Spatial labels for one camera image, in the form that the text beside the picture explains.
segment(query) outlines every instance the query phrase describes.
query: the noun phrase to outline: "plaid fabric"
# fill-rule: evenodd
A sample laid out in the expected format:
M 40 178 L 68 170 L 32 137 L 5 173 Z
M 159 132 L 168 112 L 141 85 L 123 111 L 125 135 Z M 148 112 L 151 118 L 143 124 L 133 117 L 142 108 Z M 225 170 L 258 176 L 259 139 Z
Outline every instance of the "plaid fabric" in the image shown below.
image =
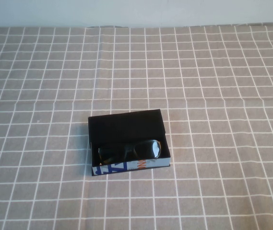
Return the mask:
M 88 116 L 156 108 L 171 166 L 92 177 Z M 0 229 L 273 229 L 273 25 L 0 28 Z

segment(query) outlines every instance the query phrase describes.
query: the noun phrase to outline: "white wall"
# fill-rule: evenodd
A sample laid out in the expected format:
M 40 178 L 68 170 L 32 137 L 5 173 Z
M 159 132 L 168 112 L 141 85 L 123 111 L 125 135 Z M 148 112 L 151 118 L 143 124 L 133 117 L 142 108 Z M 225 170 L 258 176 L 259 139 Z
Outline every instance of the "white wall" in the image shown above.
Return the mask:
M 273 0 L 0 0 L 0 26 L 130 27 L 273 22 Z

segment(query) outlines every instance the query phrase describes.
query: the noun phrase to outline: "sunglasses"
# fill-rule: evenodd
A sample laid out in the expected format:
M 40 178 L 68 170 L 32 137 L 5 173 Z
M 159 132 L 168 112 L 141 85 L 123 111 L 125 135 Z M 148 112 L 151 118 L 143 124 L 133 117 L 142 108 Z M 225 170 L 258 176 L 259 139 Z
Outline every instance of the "sunglasses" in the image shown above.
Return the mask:
M 157 140 L 145 140 L 132 144 L 110 144 L 100 147 L 100 164 L 155 159 L 160 156 L 161 143 Z

